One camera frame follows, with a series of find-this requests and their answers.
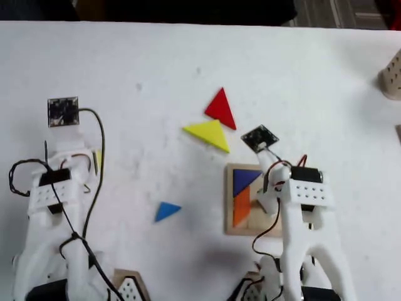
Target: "triangle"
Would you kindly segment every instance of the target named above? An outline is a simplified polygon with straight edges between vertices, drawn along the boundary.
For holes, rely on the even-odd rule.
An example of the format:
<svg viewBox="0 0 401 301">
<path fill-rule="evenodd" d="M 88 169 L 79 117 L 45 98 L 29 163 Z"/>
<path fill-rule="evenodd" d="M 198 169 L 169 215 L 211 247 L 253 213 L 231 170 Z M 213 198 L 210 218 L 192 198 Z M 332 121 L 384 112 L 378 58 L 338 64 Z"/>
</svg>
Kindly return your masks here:
<svg viewBox="0 0 401 301">
<path fill-rule="evenodd" d="M 223 88 L 218 91 L 212 102 L 206 108 L 205 114 L 214 119 L 220 120 L 222 124 L 228 126 L 230 129 L 237 129 Z"/>
<path fill-rule="evenodd" d="M 250 200 L 251 189 L 246 187 L 234 198 L 234 212 L 232 225 L 236 227 L 240 224 L 251 212 L 251 200 Z"/>
<path fill-rule="evenodd" d="M 210 143 L 226 152 L 230 152 L 226 137 L 224 136 L 220 121 L 218 120 L 207 121 L 201 124 L 192 124 L 184 127 L 184 130 L 207 143 Z"/>
<path fill-rule="evenodd" d="M 242 190 L 248 187 L 262 174 L 261 171 L 249 169 L 235 169 L 232 172 L 232 195 L 236 197 Z"/>
<path fill-rule="evenodd" d="M 180 209 L 181 209 L 180 206 L 161 202 L 155 221 L 158 222 L 161 221 L 162 219 L 168 218 L 170 215 L 173 215 L 174 213 L 180 211 Z"/>
</svg>

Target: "white 3d-printed part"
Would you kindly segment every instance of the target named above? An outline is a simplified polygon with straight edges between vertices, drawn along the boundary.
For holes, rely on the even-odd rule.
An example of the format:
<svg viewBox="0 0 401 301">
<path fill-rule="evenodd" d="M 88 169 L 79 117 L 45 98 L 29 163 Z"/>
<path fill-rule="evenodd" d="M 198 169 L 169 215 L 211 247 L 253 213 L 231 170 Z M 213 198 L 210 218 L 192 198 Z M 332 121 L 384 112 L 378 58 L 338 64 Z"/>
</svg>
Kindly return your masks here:
<svg viewBox="0 0 401 301">
<path fill-rule="evenodd" d="M 132 278 L 124 279 L 118 291 L 123 296 L 124 301 L 145 301 L 139 294 L 138 287 Z M 120 299 L 112 293 L 112 301 L 120 301 Z"/>
</svg>

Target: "red triangle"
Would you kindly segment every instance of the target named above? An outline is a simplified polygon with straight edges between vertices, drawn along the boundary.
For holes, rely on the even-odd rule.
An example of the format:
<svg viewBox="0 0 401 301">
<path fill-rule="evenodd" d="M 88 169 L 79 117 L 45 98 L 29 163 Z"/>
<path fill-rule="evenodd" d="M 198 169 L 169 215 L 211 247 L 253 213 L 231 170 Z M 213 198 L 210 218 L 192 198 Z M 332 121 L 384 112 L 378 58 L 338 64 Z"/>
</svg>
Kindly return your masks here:
<svg viewBox="0 0 401 301">
<path fill-rule="evenodd" d="M 205 114 L 214 119 L 220 120 L 220 122 L 229 128 L 236 130 L 236 123 L 232 117 L 230 106 L 224 93 L 224 89 L 221 88 L 220 91 L 213 98 L 212 102 L 206 108 Z"/>
</svg>

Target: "puzzle frame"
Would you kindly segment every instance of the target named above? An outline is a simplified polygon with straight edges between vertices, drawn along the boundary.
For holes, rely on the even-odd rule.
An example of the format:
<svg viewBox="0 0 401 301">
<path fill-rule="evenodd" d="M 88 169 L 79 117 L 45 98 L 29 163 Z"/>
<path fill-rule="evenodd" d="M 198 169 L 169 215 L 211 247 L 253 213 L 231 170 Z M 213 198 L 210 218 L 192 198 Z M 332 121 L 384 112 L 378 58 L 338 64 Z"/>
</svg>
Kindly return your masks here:
<svg viewBox="0 0 401 301">
<path fill-rule="evenodd" d="M 264 212 L 262 206 L 256 201 L 256 193 L 259 189 L 263 188 L 263 175 L 261 174 L 249 186 L 250 188 L 250 202 L 251 211 L 246 218 L 246 221 L 241 222 L 240 225 L 234 226 L 234 170 L 242 169 L 249 171 L 260 171 L 259 165 L 254 164 L 233 164 L 228 163 L 225 172 L 225 232 L 227 235 L 245 235 L 256 236 L 268 229 L 276 219 L 276 216 L 270 217 Z M 265 236 L 281 237 L 281 218 L 277 225 Z"/>
</svg>

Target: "orange tangram piece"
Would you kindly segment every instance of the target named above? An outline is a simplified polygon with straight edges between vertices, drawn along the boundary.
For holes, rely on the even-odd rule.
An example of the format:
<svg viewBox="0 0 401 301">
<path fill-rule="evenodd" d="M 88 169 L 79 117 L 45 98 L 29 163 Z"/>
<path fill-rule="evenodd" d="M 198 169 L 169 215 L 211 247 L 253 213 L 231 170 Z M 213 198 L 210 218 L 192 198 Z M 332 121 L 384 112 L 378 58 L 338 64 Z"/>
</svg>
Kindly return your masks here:
<svg viewBox="0 0 401 301">
<path fill-rule="evenodd" d="M 232 225 L 235 227 L 251 212 L 250 200 L 251 188 L 247 186 L 234 198 L 234 218 Z"/>
</svg>

